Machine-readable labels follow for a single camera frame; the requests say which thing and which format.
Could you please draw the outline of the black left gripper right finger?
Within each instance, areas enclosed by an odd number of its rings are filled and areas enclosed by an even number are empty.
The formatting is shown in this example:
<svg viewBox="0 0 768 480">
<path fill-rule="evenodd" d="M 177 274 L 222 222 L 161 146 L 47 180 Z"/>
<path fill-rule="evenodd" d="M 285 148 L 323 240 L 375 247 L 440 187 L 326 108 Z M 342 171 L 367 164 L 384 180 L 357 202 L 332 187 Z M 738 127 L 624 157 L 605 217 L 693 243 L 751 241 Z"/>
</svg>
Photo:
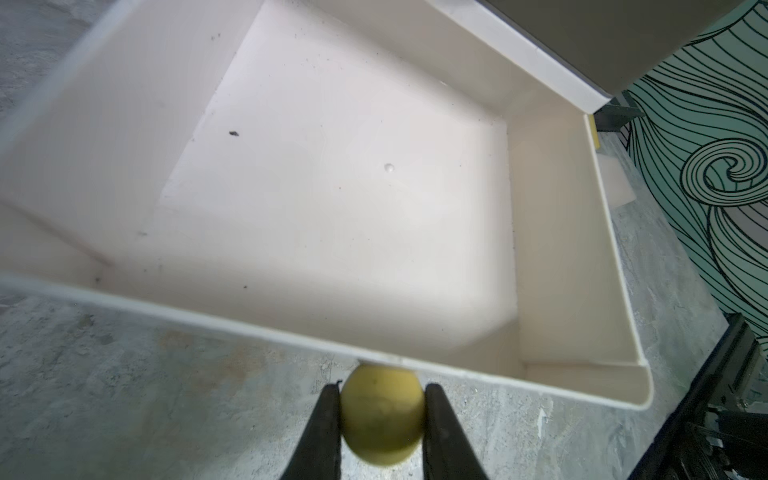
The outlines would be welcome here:
<svg viewBox="0 0 768 480">
<path fill-rule="evenodd" d="M 427 480 L 488 480 L 443 387 L 437 383 L 428 384 L 425 400 L 423 477 Z"/>
</svg>

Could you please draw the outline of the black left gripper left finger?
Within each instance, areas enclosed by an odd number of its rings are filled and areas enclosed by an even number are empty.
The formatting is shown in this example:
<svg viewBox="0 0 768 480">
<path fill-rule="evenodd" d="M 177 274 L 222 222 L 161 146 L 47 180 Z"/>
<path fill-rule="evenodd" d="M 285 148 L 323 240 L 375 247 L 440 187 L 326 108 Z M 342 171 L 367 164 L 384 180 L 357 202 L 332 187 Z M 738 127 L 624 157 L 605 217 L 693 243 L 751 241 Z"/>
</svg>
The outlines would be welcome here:
<svg viewBox="0 0 768 480">
<path fill-rule="evenodd" d="M 322 388 L 281 479 L 339 480 L 341 440 L 340 389 L 330 383 Z"/>
</svg>

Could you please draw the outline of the yellow round drawer knob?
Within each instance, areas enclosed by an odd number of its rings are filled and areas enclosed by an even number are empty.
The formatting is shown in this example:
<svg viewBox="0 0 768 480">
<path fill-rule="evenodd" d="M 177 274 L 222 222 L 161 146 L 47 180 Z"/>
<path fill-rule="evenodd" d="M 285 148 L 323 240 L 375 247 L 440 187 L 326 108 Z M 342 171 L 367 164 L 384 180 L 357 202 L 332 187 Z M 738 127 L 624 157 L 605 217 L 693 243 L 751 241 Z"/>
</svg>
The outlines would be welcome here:
<svg viewBox="0 0 768 480">
<path fill-rule="evenodd" d="M 375 364 L 359 365 L 340 393 L 341 431 L 366 463 L 389 467 L 419 446 L 426 422 L 425 393 L 417 375 Z"/>
</svg>

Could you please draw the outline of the white drawer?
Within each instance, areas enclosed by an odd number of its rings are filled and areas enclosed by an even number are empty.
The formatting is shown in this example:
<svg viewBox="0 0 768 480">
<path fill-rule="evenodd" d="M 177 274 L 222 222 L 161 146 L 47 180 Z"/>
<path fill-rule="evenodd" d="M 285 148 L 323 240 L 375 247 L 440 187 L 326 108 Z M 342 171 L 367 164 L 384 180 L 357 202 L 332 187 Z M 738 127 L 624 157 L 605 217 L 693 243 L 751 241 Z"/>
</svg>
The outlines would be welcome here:
<svg viewBox="0 0 768 480">
<path fill-rule="evenodd" d="M 1 126 L 1 282 L 653 399 L 590 115 L 476 1 L 119 1 Z"/>
</svg>

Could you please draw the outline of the olive three-drawer storage box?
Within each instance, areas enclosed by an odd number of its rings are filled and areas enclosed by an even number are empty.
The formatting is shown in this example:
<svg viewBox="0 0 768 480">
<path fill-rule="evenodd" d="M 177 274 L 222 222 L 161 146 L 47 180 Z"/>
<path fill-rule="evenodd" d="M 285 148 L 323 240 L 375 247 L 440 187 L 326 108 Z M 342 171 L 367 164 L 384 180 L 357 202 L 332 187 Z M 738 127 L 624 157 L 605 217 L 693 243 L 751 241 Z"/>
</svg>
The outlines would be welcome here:
<svg viewBox="0 0 768 480">
<path fill-rule="evenodd" d="M 575 108 L 593 113 L 738 7 L 736 1 L 435 1 Z"/>
</svg>

